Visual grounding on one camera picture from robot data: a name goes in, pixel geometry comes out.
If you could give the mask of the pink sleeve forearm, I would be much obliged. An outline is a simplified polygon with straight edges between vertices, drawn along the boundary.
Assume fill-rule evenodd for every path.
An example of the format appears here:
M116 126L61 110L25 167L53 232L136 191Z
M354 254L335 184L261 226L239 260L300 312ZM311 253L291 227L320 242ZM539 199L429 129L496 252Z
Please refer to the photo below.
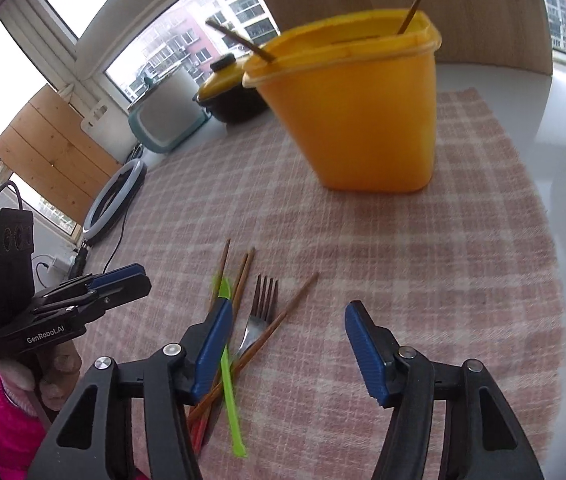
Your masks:
M0 479L25 479L44 437L40 419L6 396L0 375Z

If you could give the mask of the gloved left hand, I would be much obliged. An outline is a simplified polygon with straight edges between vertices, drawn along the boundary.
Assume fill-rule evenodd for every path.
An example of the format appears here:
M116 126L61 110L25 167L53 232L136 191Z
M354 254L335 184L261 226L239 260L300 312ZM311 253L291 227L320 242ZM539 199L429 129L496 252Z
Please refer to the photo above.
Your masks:
M38 353L42 377L15 360L0 361L0 377L6 396L18 408L34 416L36 411L28 399L29 393L39 389L41 403L53 412L59 412L80 378L82 359L72 341L48 347Z

